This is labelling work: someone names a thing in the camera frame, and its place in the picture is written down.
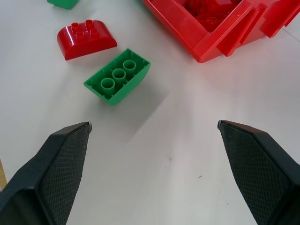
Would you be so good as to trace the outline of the red plastic bin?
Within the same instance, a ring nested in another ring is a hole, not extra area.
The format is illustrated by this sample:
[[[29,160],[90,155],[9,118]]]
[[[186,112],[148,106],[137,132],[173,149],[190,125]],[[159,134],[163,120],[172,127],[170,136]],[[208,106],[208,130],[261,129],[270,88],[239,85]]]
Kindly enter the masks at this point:
[[[300,12],[300,0],[142,0],[184,48],[204,63],[274,37]]]

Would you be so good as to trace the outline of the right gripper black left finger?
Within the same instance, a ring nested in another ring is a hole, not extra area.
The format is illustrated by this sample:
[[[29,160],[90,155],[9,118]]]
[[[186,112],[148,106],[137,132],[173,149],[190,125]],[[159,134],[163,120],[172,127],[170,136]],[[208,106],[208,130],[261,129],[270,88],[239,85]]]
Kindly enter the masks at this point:
[[[0,192],[0,225],[66,225],[79,189],[90,122],[51,134]]]

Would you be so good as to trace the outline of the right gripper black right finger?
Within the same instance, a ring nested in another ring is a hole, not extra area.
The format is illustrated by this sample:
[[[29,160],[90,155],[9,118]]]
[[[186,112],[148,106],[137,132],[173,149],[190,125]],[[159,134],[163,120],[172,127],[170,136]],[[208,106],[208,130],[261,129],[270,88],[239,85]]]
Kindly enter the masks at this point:
[[[300,225],[300,165],[266,132],[217,125],[235,182],[258,225]]]

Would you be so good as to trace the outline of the red curved toy brick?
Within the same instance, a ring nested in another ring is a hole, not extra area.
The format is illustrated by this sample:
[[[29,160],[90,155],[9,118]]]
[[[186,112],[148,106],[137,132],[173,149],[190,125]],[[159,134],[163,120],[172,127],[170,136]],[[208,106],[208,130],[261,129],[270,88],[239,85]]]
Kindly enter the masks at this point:
[[[102,21],[90,19],[62,28],[58,32],[57,42],[65,60],[117,46],[106,25]]]

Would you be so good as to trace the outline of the green curved toy brick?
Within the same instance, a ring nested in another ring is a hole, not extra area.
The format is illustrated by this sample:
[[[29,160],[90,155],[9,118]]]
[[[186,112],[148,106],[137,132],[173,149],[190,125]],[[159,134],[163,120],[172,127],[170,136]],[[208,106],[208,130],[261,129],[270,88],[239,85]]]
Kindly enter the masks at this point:
[[[145,78],[150,62],[126,49],[84,82],[84,86],[109,105],[117,105]]]

